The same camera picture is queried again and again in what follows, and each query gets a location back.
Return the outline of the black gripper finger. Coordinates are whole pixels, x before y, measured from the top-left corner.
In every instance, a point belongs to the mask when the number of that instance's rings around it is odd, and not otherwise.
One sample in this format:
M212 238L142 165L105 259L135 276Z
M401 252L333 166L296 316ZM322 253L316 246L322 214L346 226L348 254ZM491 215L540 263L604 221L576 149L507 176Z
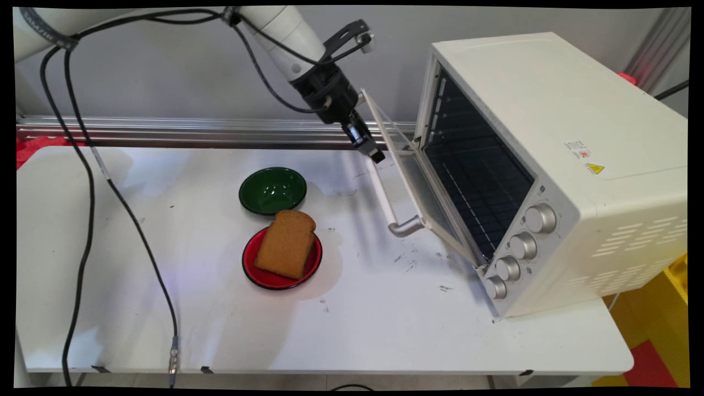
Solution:
M356 110L350 111L350 121L351 122L364 122L362 118L359 116L359 113ZM385 160L385 155L384 153L378 148L375 140L372 137L371 132L368 129L368 151L360 151L365 156L368 156L371 158L373 163L378 164L381 161Z
M368 151L368 128L364 122L342 123L342 130L358 151Z

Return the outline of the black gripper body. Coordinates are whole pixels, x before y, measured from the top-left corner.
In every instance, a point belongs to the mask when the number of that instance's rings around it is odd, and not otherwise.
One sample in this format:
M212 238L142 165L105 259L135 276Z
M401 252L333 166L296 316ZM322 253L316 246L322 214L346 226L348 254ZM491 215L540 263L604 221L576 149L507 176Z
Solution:
M336 63L314 65L290 84L325 124L361 124L359 93Z

